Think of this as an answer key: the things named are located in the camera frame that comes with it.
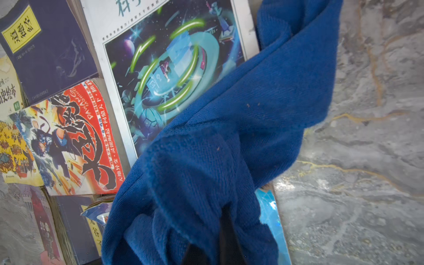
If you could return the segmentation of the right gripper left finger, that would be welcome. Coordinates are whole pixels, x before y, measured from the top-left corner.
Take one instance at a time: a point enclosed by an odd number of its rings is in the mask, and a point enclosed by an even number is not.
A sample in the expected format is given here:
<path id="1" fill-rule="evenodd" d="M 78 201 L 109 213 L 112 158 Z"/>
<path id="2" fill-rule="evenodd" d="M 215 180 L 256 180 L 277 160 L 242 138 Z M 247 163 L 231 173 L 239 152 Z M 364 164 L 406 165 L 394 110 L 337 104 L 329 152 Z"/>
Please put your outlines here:
<path id="1" fill-rule="evenodd" d="M 181 265 L 207 265 L 207 255 L 201 248 L 189 244 Z"/>

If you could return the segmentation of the red manga comic book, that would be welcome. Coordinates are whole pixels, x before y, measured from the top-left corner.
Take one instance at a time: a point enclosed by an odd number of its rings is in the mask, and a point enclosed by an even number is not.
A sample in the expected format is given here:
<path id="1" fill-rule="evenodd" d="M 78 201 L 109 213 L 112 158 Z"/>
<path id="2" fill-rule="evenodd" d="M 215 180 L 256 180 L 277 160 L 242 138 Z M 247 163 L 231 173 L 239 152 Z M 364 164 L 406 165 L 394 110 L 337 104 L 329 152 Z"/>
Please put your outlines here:
<path id="1" fill-rule="evenodd" d="M 115 194 L 123 184 L 104 89 L 93 78 L 9 116 L 50 196 Z"/>

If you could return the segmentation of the navy Guiguzi book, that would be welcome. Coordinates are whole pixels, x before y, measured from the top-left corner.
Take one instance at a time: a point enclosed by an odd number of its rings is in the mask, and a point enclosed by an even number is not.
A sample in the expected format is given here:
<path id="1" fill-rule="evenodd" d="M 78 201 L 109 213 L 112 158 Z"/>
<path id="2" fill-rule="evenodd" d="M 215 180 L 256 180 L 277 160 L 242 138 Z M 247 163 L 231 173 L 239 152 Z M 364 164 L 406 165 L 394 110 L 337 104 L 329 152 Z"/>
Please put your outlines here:
<path id="1" fill-rule="evenodd" d="M 95 200 L 90 195 L 52 197 L 58 211 L 56 223 L 65 263 L 67 265 L 101 265 L 103 228 L 82 216 Z"/>

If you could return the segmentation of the blue cloth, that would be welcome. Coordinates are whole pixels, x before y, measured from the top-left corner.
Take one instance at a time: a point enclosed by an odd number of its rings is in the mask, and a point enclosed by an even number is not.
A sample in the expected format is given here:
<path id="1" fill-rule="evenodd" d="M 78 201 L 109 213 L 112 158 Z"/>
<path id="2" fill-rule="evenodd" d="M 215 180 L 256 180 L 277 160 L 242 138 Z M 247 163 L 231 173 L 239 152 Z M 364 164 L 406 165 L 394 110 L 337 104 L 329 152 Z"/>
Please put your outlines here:
<path id="1" fill-rule="evenodd" d="M 256 190 L 290 168 L 332 101 L 342 1 L 263 1 L 261 50 L 167 125 L 132 166 L 105 227 L 105 265 L 181 265 L 189 244 L 219 265 L 220 218 L 247 265 L 275 265 Z"/>

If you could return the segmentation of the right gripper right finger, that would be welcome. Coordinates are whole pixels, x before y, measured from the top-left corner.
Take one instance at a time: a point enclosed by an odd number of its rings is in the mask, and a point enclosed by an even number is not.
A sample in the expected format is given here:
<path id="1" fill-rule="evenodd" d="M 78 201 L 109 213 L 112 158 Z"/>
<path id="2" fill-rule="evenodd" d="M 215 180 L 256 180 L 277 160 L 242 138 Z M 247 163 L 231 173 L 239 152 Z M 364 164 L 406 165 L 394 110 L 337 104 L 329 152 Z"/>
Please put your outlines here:
<path id="1" fill-rule="evenodd" d="M 231 219 L 229 204 L 223 207 L 220 218 L 219 250 L 220 265 L 246 265 Z"/>

